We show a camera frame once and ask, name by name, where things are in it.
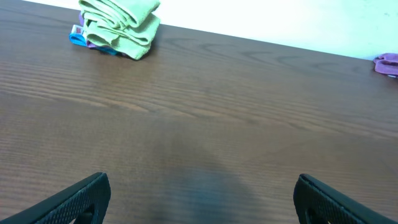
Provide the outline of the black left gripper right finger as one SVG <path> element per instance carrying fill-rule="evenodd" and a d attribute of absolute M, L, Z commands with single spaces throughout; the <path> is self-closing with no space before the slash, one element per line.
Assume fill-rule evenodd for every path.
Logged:
<path fill-rule="evenodd" d="M 308 174 L 300 174 L 293 200 L 300 224 L 397 224 Z"/>

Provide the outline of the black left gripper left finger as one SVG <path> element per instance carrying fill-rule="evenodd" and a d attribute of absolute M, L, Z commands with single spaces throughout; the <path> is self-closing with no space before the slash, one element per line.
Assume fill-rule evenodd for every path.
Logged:
<path fill-rule="evenodd" d="M 108 176 L 97 172 L 1 224 L 102 224 L 110 198 Z"/>

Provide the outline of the purple microfiber cloth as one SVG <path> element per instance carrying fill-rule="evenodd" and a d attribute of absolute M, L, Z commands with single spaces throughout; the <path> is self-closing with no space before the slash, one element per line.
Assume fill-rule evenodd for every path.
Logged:
<path fill-rule="evenodd" d="M 374 70 L 383 75 L 397 78 L 397 63 L 398 56 L 394 53 L 385 53 L 377 56 L 373 60 L 375 67 Z"/>

